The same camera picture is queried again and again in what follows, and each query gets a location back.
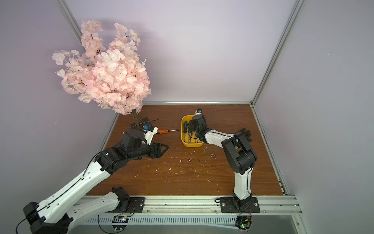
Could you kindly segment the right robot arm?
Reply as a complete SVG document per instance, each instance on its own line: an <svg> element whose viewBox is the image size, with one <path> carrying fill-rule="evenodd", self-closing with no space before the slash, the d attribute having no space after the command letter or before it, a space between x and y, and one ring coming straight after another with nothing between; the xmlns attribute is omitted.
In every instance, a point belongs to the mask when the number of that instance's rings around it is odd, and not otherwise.
<svg viewBox="0 0 374 234"><path fill-rule="evenodd" d="M233 204L238 211L244 211L254 203L251 191L251 175L258 159L251 146L251 132L245 128L234 134L226 134L207 126L202 113L192 117L193 131L196 137L210 145L224 150L230 168L234 171L235 185L233 189Z"/></svg>

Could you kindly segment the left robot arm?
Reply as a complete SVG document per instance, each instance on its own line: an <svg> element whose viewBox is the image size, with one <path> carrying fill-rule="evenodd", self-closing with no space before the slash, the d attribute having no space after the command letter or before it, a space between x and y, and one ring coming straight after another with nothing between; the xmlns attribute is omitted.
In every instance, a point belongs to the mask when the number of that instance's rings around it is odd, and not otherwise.
<svg viewBox="0 0 374 234"><path fill-rule="evenodd" d="M23 212L33 234L67 234L77 225L105 212L133 212L130 196L121 188L86 204L77 205L84 195L132 160L143 157L158 159L169 149L154 143L157 127L150 125L141 130L129 129L121 141L96 154L86 169L45 200L30 202Z"/></svg>

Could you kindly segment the green black screwdriver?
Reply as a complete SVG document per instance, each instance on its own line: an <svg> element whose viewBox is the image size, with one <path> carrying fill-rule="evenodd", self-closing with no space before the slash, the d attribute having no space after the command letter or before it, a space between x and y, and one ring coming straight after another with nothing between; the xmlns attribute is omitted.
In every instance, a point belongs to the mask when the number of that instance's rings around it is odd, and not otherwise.
<svg viewBox="0 0 374 234"><path fill-rule="evenodd" d="M189 136L188 143L191 143L192 131L193 131L193 121L190 120L189 123L188 123L188 136Z"/></svg>
<svg viewBox="0 0 374 234"><path fill-rule="evenodd" d="M187 135L188 135L188 122L184 121L184 124L183 124L183 137L182 137L183 142L186 141L186 136Z"/></svg>

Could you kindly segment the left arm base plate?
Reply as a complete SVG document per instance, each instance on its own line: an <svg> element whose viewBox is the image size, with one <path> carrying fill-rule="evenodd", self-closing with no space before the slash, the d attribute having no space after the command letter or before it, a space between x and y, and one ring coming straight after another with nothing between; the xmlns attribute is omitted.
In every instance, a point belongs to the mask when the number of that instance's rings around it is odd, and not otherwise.
<svg viewBox="0 0 374 234"><path fill-rule="evenodd" d="M112 213L141 213L145 205L145 197L129 197L121 200Z"/></svg>

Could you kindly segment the yellow plastic storage box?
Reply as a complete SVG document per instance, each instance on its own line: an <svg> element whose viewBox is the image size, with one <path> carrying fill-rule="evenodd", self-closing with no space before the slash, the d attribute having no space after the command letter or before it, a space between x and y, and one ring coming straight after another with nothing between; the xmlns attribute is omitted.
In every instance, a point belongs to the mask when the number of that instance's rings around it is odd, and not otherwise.
<svg viewBox="0 0 374 234"><path fill-rule="evenodd" d="M181 120L181 140L182 140L182 137L183 137L183 124L184 124L184 121L187 121L189 123L190 120L192 120L194 115L187 115L187 116L184 116ZM186 147L190 147L190 148L195 148L195 147L201 147L203 146L203 142L200 141L197 137L196 137L196 132L192 131L192 139L191 139L191 143L188 143L188 140L189 140L189 136L187 135L186 136L186 141L183 142L182 140L182 143L186 146Z"/></svg>

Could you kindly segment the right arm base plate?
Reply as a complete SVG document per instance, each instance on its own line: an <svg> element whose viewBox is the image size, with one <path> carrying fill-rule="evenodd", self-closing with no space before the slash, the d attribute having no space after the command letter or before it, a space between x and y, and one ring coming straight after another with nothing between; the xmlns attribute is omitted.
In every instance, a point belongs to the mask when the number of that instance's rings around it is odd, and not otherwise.
<svg viewBox="0 0 374 234"><path fill-rule="evenodd" d="M234 197L220 197L215 199L220 204L222 213L260 213L260 205L256 197L248 197L245 200L239 200Z"/></svg>

